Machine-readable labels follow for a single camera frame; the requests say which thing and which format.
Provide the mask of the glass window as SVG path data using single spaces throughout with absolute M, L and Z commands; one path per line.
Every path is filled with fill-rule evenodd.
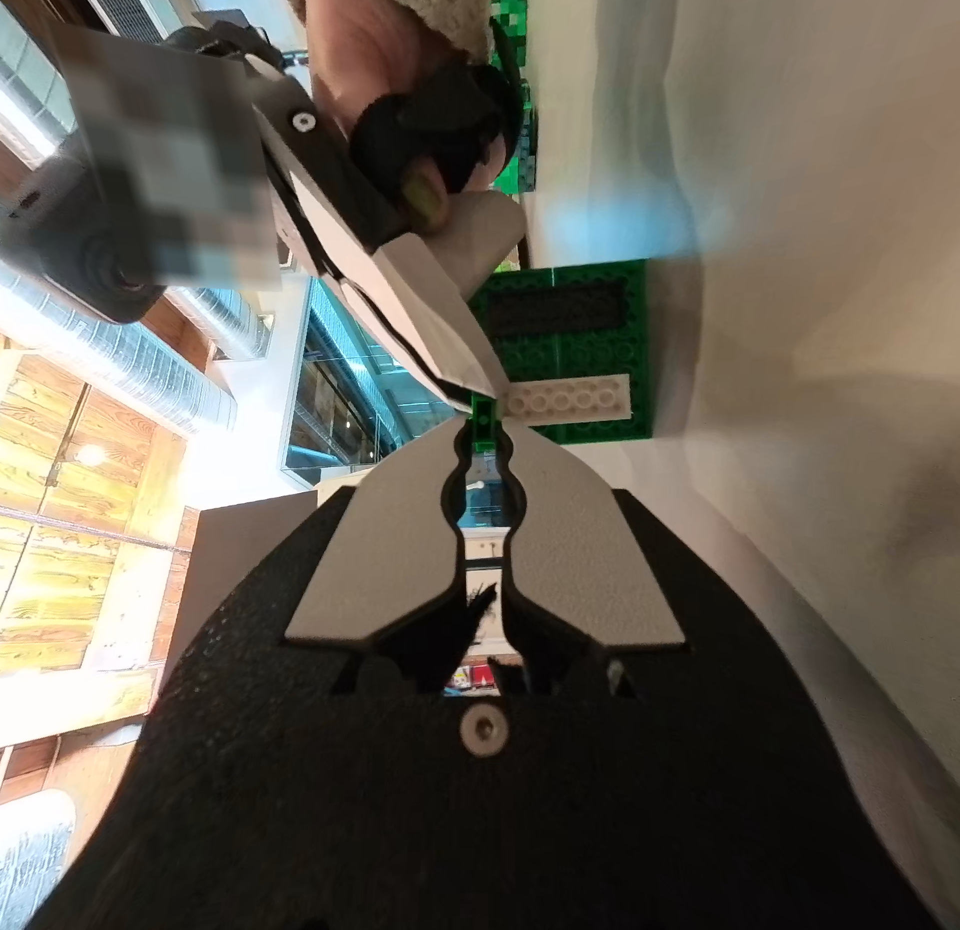
M 307 487 L 370 468 L 454 414 L 316 277 L 299 344 L 280 466 Z

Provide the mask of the person's right hand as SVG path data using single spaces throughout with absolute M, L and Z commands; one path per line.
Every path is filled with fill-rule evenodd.
M 402 16 L 306 26 L 315 97 L 350 157 L 414 231 L 438 232 L 455 194 L 488 190 L 517 142 L 521 101 L 490 62 L 473 60 Z

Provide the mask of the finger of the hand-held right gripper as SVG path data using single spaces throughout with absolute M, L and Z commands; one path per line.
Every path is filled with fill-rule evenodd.
M 498 399 L 510 387 L 470 301 L 520 241 L 518 231 L 455 241 L 436 256 L 407 232 L 369 254 L 369 314 L 385 348 L 440 399 Z
M 336 292 L 357 321 L 421 384 L 467 410 L 490 395 L 490 345 L 426 241 L 403 232 L 369 251 L 334 204 L 292 172 Z

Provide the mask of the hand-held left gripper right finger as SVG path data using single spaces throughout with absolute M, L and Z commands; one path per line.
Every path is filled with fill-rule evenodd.
M 678 651 L 686 636 L 613 489 L 564 447 L 500 425 L 510 498 L 501 619 L 529 694 L 561 691 L 580 665 L 601 684 L 615 660 Z

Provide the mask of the small green lego brick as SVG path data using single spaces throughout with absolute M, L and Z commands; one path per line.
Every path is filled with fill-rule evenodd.
M 486 395 L 471 395 L 472 445 L 475 454 L 495 453 L 498 447 L 498 402 Z

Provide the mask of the ventilation grille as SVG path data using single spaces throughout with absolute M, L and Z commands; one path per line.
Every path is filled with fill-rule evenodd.
M 190 9 L 173 0 L 88 0 L 106 28 L 116 36 L 158 44 L 196 21 Z

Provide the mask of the green lego baseplate assembly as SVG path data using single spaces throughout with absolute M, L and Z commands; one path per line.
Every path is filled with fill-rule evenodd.
M 468 303 L 510 383 L 626 374 L 625 420 L 541 425 L 556 444 L 648 440 L 654 403 L 644 259 L 495 273 Z

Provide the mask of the silver air duct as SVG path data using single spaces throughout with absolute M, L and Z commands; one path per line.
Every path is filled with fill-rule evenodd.
M 227 432 L 236 402 L 142 324 L 110 324 L 1 265 L 6 336 L 183 437 Z

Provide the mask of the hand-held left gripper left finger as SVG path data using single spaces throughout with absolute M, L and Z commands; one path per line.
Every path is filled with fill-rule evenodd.
M 442 692 L 497 597 L 469 594 L 465 477 L 472 424 L 449 419 L 354 488 L 285 631 L 295 645 L 384 658 L 417 692 Z

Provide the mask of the green pixel-patterned object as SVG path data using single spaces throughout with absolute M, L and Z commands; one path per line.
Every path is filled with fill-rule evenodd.
M 510 81 L 521 100 L 516 143 L 494 187 L 518 200 L 536 187 L 538 118 L 526 73 L 529 0 L 491 0 L 488 9 L 494 26 L 490 61 Z

